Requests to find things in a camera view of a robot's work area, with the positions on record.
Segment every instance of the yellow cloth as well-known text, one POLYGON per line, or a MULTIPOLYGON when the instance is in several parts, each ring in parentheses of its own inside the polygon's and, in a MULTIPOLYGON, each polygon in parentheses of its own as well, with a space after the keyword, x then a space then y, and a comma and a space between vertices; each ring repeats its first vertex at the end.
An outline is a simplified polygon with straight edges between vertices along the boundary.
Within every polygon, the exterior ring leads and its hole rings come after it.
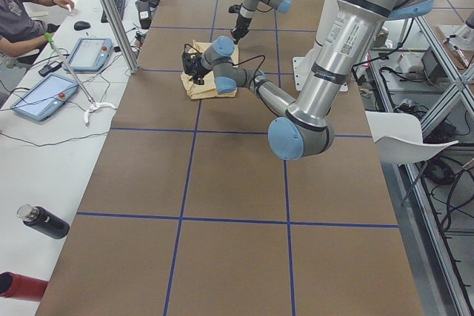
MULTIPOLYGON (((211 43, 209 42, 196 42, 193 40, 193 46, 199 51, 204 52, 211 43)), ((230 56, 233 63, 238 63, 238 47, 234 49, 234 53, 230 56)), ((216 84, 214 83, 214 73, 211 72, 204 77, 204 85, 194 84, 193 81, 190 81, 191 75, 187 75, 184 72, 181 73, 181 81, 183 82, 186 93, 192 99, 206 99, 206 98, 233 98, 237 94, 237 90, 234 90, 228 94, 218 94, 216 90, 216 84)))

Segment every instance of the person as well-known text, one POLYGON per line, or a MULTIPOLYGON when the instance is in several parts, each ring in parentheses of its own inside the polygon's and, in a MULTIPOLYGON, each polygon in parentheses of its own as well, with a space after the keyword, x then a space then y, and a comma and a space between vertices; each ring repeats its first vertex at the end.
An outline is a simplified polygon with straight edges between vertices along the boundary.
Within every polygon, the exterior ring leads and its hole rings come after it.
MULTIPOLYGON (((59 28, 55 24, 31 19, 24 8, 25 2, 74 9, 72 0, 0 0, 0 52, 10 57, 18 57, 37 48, 42 50, 47 43, 44 34, 54 34, 59 28)), ((21 61, 32 64, 37 56, 24 57, 21 61)))

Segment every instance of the person's arm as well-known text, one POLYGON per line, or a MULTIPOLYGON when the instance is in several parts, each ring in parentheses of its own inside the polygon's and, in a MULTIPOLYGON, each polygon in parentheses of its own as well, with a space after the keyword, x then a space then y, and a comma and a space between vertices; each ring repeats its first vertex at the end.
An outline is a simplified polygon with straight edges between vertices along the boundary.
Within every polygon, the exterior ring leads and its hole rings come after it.
POLYGON ((18 42, 10 42, 5 37, 3 37, 0 39, 0 52, 9 57, 18 57, 26 52, 30 52, 31 50, 40 47, 45 43, 47 43, 47 39, 44 36, 18 42))
POLYGON ((70 6, 71 10, 74 9, 74 1, 72 0, 33 0, 33 3, 44 5, 45 7, 52 7, 54 5, 58 5, 63 9, 69 10, 67 7, 70 6))

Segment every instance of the black cylinder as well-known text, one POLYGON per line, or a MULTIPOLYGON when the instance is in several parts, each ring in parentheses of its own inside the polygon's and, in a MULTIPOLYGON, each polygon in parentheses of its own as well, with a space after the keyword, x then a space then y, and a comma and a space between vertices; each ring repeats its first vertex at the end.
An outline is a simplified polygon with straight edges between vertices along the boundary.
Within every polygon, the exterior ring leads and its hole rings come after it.
POLYGON ((26 226, 40 231, 56 240, 67 235, 69 232, 69 224, 66 221, 63 221, 41 206, 36 206, 36 208, 39 210, 38 217, 33 221, 23 221, 26 226))

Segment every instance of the brown table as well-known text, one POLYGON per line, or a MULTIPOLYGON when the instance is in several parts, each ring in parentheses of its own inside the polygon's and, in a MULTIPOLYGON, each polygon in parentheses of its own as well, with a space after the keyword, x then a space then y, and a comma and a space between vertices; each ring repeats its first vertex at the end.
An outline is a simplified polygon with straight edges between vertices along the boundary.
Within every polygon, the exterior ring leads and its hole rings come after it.
MULTIPOLYGON (((331 149, 289 162, 249 91, 185 95, 183 44, 228 34, 240 1, 161 1, 37 315, 423 314, 356 85, 331 149)), ((240 60, 297 95, 323 1, 258 13, 240 60)))

